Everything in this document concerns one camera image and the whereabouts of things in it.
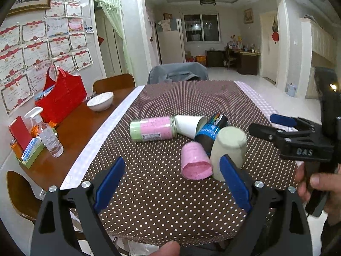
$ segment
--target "pink cup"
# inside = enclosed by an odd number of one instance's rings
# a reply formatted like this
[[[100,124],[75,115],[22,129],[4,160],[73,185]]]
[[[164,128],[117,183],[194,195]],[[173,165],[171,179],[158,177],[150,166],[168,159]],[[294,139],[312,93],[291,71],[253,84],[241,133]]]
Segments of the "pink cup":
[[[200,143],[193,141],[182,147],[181,174],[191,180],[202,180],[213,174],[211,160]]]

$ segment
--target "hand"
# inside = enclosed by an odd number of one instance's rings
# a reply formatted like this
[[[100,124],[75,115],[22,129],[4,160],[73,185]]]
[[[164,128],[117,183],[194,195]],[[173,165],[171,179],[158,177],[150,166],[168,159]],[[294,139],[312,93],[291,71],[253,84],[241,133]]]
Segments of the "hand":
[[[160,247],[158,251],[151,253],[149,256],[179,256],[180,245],[176,241],[171,241]]]
[[[310,193],[306,188],[304,163],[295,170],[297,192],[303,201],[309,201]],[[310,185],[319,191],[330,191],[330,196],[324,207],[328,214],[328,223],[333,226],[341,222],[341,165],[337,174],[316,173],[310,177]]]

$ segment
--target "brown polka dot tablecloth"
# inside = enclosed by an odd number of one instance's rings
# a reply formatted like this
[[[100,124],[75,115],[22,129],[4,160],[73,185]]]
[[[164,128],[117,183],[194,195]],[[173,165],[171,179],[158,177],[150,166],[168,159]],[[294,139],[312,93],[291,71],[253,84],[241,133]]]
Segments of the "brown polka dot tablecloth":
[[[225,183],[212,177],[187,180],[180,174],[180,150],[189,138],[135,143],[131,120],[179,115],[225,114],[230,125],[248,135],[246,169],[254,180],[284,189],[293,184],[295,162],[279,158],[274,146],[248,134],[252,122],[270,122],[244,91],[232,81],[189,81],[144,87],[107,137],[84,180],[110,166],[118,157],[126,161],[109,207],[100,219],[109,234],[124,239],[163,245],[176,240],[181,246],[233,238],[246,213],[238,208]]]

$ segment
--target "curtain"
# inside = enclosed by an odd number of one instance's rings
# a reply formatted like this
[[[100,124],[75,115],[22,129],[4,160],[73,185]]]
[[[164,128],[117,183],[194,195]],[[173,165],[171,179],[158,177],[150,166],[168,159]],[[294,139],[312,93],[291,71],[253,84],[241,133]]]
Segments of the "curtain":
[[[127,42],[124,35],[123,22],[122,22],[122,5],[120,0],[95,0],[98,6],[102,8],[105,16],[110,21],[111,26],[123,40],[123,53],[126,60],[128,73],[133,75],[133,65],[128,53]]]

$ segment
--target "blue label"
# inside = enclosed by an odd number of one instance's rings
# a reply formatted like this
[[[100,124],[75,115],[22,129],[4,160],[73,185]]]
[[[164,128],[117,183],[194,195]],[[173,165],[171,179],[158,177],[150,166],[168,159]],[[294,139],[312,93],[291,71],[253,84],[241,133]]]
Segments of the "blue label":
[[[219,131],[220,131],[220,128],[218,126],[215,126],[213,124],[206,124],[197,133],[197,136],[198,135],[206,135],[215,141],[215,138],[217,137],[217,134]]]

